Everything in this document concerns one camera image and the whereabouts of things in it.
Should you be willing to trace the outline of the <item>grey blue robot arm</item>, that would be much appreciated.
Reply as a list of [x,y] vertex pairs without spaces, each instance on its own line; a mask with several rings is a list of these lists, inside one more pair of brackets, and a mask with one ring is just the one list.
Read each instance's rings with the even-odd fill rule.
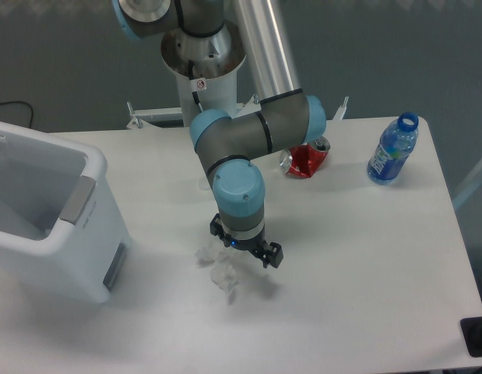
[[278,267],[282,247],[265,239],[265,184],[254,159],[325,131],[325,111],[304,94],[277,1],[116,1],[121,28],[161,35],[181,111],[218,207],[211,234]]

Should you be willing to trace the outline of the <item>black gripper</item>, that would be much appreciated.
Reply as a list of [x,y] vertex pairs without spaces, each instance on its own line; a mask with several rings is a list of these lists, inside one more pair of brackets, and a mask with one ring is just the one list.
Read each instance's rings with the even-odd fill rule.
[[249,231],[227,230],[222,225],[220,215],[216,213],[209,224],[209,230],[212,236],[218,237],[224,247],[249,252],[262,261],[265,269],[269,266],[278,268],[283,260],[282,246],[276,242],[266,242],[265,225]]

